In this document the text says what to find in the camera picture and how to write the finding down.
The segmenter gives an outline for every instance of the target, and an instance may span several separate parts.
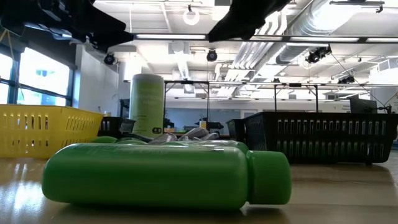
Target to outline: yellow plastic basket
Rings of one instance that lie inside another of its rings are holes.
[[[48,159],[97,136],[102,114],[64,106],[0,105],[0,157]]]

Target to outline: table surface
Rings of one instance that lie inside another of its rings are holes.
[[[293,165],[288,205],[232,213],[87,208],[47,200],[44,160],[0,159],[0,223],[397,223],[398,152],[385,164]]]

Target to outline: glass window pane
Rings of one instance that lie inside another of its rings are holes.
[[[11,74],[12,59],[0,54],[0,77],[9,80]]]
[[[42,90],[66,95],[69,67],[32,49],[21,54],[19,82]]]
[[[26,89],[18,89],[17,104],[65,106],[66,103],[67,101],[65,98],[49,96]]]
[[[6,104],[8,99],[8,85],[0,83],[0,104]]]

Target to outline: black basket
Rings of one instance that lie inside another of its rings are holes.
[[[231,119],[226,124],[228,125],[229,136],[232,140],[246,142],[243,119]]]
[[[120,117],[104,117],[99,127],[98,136],[122,138],[123,133],[132,133],[136,121]]]
[[[263,112],[245,119],[253,151],[283,152],[290,162],[386,162],[397,114]]]

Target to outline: bottle cap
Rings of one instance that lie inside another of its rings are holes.
[[[292,178],[287,158],[281,152],[249,151],[250,204],[284,205],[290,200]]]

